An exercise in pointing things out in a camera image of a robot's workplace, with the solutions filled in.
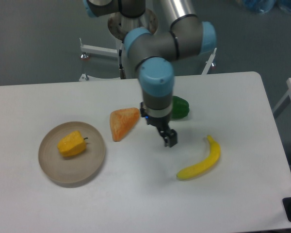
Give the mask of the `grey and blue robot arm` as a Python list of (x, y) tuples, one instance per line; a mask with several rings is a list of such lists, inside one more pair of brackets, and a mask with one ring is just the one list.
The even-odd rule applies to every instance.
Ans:
[(143, 0), (85, 0), (83, 4), (89, 17), (118, 13), (124, 18), (122, 42), (133, 76), (142, 89), (141, 116), (157, 128), (166, 146), (174, 146), (177, 132), (168, 125), (175, 83), (171, 63), (214, 51), (214, 26), (199, 20), (190, 0), (161, 1), (170, 26), (168, 32), (159, 35), (142, 23), (146, 13)]

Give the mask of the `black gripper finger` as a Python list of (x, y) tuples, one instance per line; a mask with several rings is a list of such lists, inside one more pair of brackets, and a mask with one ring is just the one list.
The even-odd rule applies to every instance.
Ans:
[(157, 127), (159, 135), (163, 138), (165, 143), (168, 143), (167, 134), (165, 133), (164, 128)]
[(166, 147), (173, 147), (178, 143), (178, 134), (175, 130), (169, 129), (165, 132), (165, 146)]

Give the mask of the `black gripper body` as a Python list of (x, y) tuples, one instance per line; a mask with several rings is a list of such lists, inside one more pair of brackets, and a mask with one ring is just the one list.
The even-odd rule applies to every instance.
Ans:
[(140, 114), (144, 117), (148, 125), (152, 125), (158, 129), (159, 132), (168, 132), (169, 121), (172, 113), (172, 104), (160, 110), (154, 110), (145, 105), (144, 102), (140, 103)]

